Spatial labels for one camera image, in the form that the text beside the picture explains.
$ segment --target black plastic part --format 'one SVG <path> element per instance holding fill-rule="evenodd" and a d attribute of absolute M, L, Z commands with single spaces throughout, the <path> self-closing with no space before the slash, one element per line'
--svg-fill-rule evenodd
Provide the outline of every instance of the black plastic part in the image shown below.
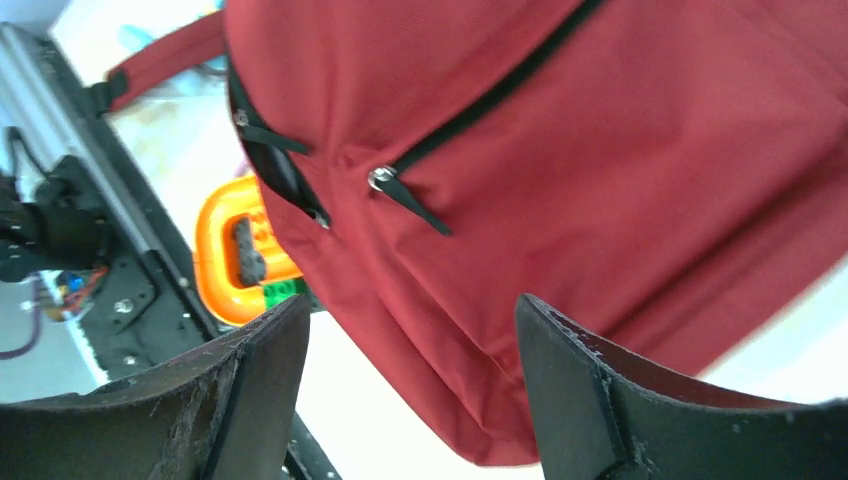
<path fill-rule="evenodd" d="M 548 480 L 848 478 L 848 402 L 796 405 L 700 382 L 530 296 L 519 350 Z"/>
<path fill-rule="evenodd" d="M 0 281 L 20 282 L 42 270 L 90 269 L 105 254 L 109 226 L 97 211 L 21 203 L 14 181 L 0 187 Z"/>
<path fill-rule="evenodd" d="M 89 395 L 0 405 L 0 478 L 279 480 L 308 341 L 299 298 Z"/>

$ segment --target zipper pull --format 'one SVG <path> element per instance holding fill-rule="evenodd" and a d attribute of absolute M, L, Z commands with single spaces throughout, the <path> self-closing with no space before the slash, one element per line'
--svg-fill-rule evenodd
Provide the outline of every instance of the zipper pull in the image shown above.
<path fill-rule="evenodd" d="M 233 113 L 233 123 L 238 127 L 238 134 L 242 140 L 248 142 L 262 143 L 265 145 L 273 145 L 280 150 L 291 151 L 301 155 L 309 156 L 309 147 L 296 140 L 278 135 L 270 130 L 267 130 L 262 125 L 262 122 L 256 122 L 259 125 L 254 125 L 250 120 L 250 115 L 244 109 L 238 109 Z"/>
<path fill-rule="evenodd" d="M 412 192 L 406 188 L 406 185 L 397 178 L 397 170 L 394 168 L 384 166 L 371 170 L 368 173 L 368 185 L 378 192 L 385 193 L 386 196 L 399 203 L 402 207 L 424 219 L 424 221 L 429 223 L 431 227 L 435 228 L 442 235 L 452 235 L 453 232 L 451 232 L 450 228 L 424 208 L 415 196 L 412 195 Z"/>

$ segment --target white surface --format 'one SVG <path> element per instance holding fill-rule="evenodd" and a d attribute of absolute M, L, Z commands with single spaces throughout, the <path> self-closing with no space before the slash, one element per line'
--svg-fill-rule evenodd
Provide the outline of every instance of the white surface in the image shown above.
<path fill-rule="evenodd" d="M 29 283 L 0 284 L 0 351 L 18 349 L 32 335 L 32 313 L 18 309 L 32 298 Z M 65 325 L 42 315 L 41 336 L 26 354 L 0 361 L 0 404 L 22 402 L 66 393 L 88 393 L 99 383 Z"/>
<path fill-rule="evenodd" d="M 93 82 L 127 54 L 116 42 L 118 24 L 155 25 L 164 33 L 193 18 L 196 6 L 202 3 L 77 0 L 53 33 L 82 78 Z M 194 243 L 190 232 L 200 205 L 215 185 L 231 175 L 242 155 L 223 99 L 195 102 L 200 102 L 195 108 L 174 106 L 171 113 L 158 116 L 165 128 L 148 120 L 139 129 L 133 111 L 115 122 L 130 151 L 141 153 L 136 158 L 190 244 Z M 127 141 L 140 135 L 159 142 L 156 145 L 166 145 L 174 139 L 172 129 L 185 125 L 195 130 L 196 139 L 190 141 L 191 148 L 180 149 L 179 155 L 164 147 L 159 147 L 156 155 L 145 154 L 138 152 L 144 142 Z M 157 170 L 162 165 L 167 168 Z M 722 359 L 706 378 L 751 393 L 799 401 L 848 394 L 846 377 L 838 371 L 839 366 L 848 365 L 848 349 L 844 348 L 848 341 L 848 272 L 844 270 L 813 296 L 814 300 L 786 312 L 752 337 L 753 342 L 745 342 Z M 459 459 L 424 426 L 328 315 L 314 317 L 309 348 L 298 411 L 343 478 L 542 478 L 538 467 L 481 469 Z"/>

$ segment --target green lego brick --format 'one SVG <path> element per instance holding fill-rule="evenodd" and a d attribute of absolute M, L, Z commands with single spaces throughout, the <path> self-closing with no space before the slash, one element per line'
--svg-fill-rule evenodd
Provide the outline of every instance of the green lego brick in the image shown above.
<path fill-rule="evenodd" d="M 287 298 L 305 293 L 307 291 L 306 282 L 303 278 L 294 278 L 282 282 L 270 283 L 262 286 L 262 293 L 265 295 L 265 308 L 273 308 Z"/>

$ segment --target black zipper tape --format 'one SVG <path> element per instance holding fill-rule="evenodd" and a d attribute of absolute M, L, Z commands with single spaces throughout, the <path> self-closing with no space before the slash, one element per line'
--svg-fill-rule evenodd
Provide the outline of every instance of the black zipper tape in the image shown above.
<path fill-rule="evenodd" d="M 256 174 L 277 195 L 322 227 L 329 228 L 330 215 L 289 156 L 289 152 L 308 156 L 309 147 L 268 128 L 250 102 L 232 66 L 229 69 L 229 93 L 233 122 Z"/>
<path fill-rule="evenodd" d="M 431 213 L 398 178 L 404 171 L 421 161 L 434 150 L 460 135 L 486 114 L 494 110 L 541 68 L 565 40 L 594 13 L 604 0 L 585 0 L 530 55 L 471 105 L 420 140 L 391 166 L 371 172 L 369 183 L 389 198 L 418 215 L 442 235 L 451 230 Z"/>

